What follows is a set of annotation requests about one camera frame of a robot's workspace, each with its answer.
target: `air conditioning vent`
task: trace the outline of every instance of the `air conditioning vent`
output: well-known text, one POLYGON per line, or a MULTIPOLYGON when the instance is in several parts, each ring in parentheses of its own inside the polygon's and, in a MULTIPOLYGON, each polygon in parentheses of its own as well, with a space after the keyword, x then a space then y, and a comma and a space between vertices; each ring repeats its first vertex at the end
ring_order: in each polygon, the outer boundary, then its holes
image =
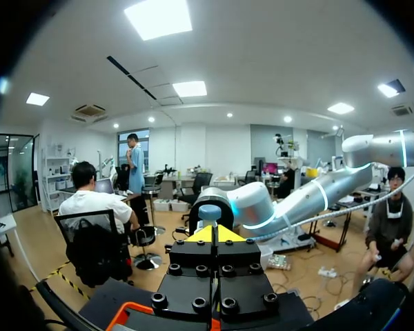
POLYGON ((398 105, 391 108, 391 112, 397 116, 408 116, 414 114, 413 106, 410 105, 398 105))
POLYGON ((84 123, 95 123, 108 118, 106 109, 97 105, 83 105, 74 110, 74 114, 70 116, 74 121, 84 123))

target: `power strip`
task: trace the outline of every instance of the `power strip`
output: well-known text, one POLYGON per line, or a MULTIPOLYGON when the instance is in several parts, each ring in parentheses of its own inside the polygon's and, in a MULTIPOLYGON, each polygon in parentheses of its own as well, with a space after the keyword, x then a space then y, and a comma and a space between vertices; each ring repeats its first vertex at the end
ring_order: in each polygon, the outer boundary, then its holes
POLYGON ((337 272, 334 270, 334 268, 331 268, 330 270, 325 270, 324 267, 321 267, 319 271, 317 272, 318 275, 328 278, 336 278, 337 272))

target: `person sitting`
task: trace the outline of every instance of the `person sitting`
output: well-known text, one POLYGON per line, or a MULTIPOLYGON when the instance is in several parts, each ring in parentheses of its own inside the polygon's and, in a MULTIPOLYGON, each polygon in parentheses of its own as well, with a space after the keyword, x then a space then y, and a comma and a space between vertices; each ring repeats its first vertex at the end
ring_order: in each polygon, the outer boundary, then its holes
POLYGON ((291 163, 287 164, 287 171, 282 174, 282 183, 277 189, 277 198, 285 199, 295 188, 295 171, 291 168, 291 163))
MULTIPOLYGON (((97 172, 89 162, 83 161, 72 169, 72 180, 77 192, 65 200, 59 208, 59 215, 78 214, 82 212, 96 212, 99 210, 113 210, 115 225, 118 233, 132 232, 139 228, 137 215, 131 207, 116 198, 114 194, 95 192, 97 172)), ((71 219, 70 228, 78 226, 79 220, 71 219)), ((98 222, 98 225, 111 231, 107 217, 89 217, 89 222, 98 222)))
MULTIPOLYGON (((391 191, 396 190, 405 181, 405 171, 402 168, 390 168, 388 180, 391 191)), ((397 266, 400 274, 396 281, 404 281, 410 275, 414 262, 404 244, 408 241, 412 227, 413 209, 402 192, 375 206, 366 235, 368 250, 353 281, 353 297, 359 292, 366 273, 373 265, 389 270, 397 266)))

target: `yellow triangle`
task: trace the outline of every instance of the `yellow triangle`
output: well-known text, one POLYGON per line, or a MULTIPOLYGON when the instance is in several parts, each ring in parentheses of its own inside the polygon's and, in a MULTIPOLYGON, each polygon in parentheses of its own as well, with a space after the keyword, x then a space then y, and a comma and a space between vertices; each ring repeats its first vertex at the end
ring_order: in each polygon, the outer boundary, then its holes
POLYGON ((212 242, 212 226, 207 225, 204 229, 199 232, 196 232, 194 235, 188 237, 186 241, 196 242, 199 240, 203 240, 206 243, 212 242))
POLYGON ((226 228, 226 227, 224 227, 220 224, 218 225, 218 232, 219 232, 218 240, 219 240, 220 243, 223 243, 227 240, 245 241, 244 238, 242 238, 238 234, 235 234, 233 231, 230 231, 228 228, 226 228))

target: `window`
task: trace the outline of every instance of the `window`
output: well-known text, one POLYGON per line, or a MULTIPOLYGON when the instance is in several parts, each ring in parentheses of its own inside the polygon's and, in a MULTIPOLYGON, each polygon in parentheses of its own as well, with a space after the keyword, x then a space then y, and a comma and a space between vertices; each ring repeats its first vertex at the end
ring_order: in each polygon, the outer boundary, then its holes
POLYGON ((129 134, 135 133, 138 136, 138 142, 144 153, 144 171, 149 170, 149 129, 140 129, 129 132, 120 132, 118 134, 118 166, 127 163, 127 137, 129 134))

